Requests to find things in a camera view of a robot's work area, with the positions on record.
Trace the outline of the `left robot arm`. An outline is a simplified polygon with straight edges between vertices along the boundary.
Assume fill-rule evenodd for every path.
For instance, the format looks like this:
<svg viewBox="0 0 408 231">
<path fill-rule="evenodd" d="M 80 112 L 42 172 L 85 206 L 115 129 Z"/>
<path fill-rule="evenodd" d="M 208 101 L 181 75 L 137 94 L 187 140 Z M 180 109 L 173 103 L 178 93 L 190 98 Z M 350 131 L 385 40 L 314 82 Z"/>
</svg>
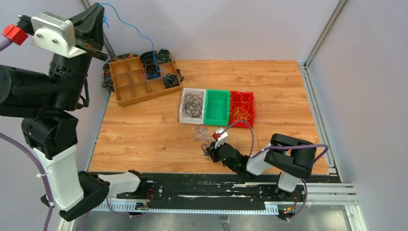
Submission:
<svg viewBox="0 0 408 231">
<path fill-rule="evenodd" d="M 108 197 L 130 193 L 141 199 L 147 185 L 130 170 L 97 175 L 79 171 L 76 162 L 78 119 L 71 112 L 89 106 L 88 70 L 92 58 L 105 61 L 103 48 L 104 8 L 95 3 L 67 19 L 49 12 L 34 17 L 21 15 L 16 25 L 2 32 L 3 50 L 31 45 L 50 51 L 49 72 L 0 67 L 0 114 L 22 119 L 28 144 L 23 148 L 39 169 L 46 194 L 41 201 L 72 221 L 99 206 Z"/>
</svg>

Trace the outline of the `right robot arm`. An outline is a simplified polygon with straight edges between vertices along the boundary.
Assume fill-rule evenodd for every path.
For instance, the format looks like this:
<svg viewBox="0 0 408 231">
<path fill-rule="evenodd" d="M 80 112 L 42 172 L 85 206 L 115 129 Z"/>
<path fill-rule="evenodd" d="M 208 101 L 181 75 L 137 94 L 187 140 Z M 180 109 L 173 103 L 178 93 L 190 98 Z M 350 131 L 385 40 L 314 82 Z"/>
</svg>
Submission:
<svg viewBox="0 0 408 231">
<path fill-rule="evenodd" d="M 254 155 L 243 155 L 230 144 L 220 143 L 219 140 L 211 142 L 205 153 L 214 163 L 221 162 L 238 176 L 247 179 L 259 176 L 272 167 L 279 169 L 275 195 L 286 201 L 294 195 L 297 184 L 311 176 L 319 147 L 326 148 L 324 144 L 313 144 L 276 133 Z"/>
</svg>

